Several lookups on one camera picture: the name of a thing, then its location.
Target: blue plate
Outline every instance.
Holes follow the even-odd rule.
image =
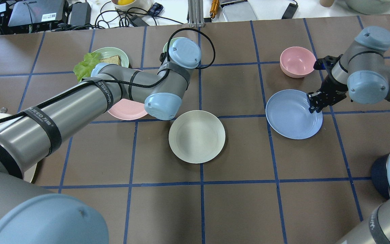
[[[266,117],[270,126],[282,136],[306,139],[315,135],[323,123],[322,113],[310,113],[306,93],[283,90],[267,102]]]

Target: orange screwdriver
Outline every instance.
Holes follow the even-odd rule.
[[[215,18],[216,14],[218,13],[218,9],[219,9],[219,0],[213,0],[212,7],[210,9],[210,17],[212,19]]]

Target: lettuce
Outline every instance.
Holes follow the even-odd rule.
[[[84,55],[84,60],[73,68],[76,78],[80,82],[83,77],[90,77],[91,72],[100,62],[100,53],[88,53]]]

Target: white label sticker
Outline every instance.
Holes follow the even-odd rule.
[[[42,22],[55,20],[56,17],[57,17],[57,13],[43,14],[42,15]]]

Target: tiled table surface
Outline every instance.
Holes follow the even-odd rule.
[[[96,208],[112,244],[334,243],[384,201],[370,166],[390,151],[390,103],[346,99],[323,111],[322,128],[306,140],[277,134],[264,107],[283,89],[316,91],[325,75],[285,76],[282,50],[337,56],[370,25],[390,31],[390,15],[206,24],[217,59],[192,76],[178,114],[202,109],[220,118],[227,139],[219,156],[183,162],[169,148],[172,122],[106,113],[44,160],[36,184]],[[105,46],[124,50],[132,68],[155,72],[181,27],[1,36],[0,107],[16,113],[70,88],[73,66]],[[203,39],[201,49],[206,64],[212,55]]]

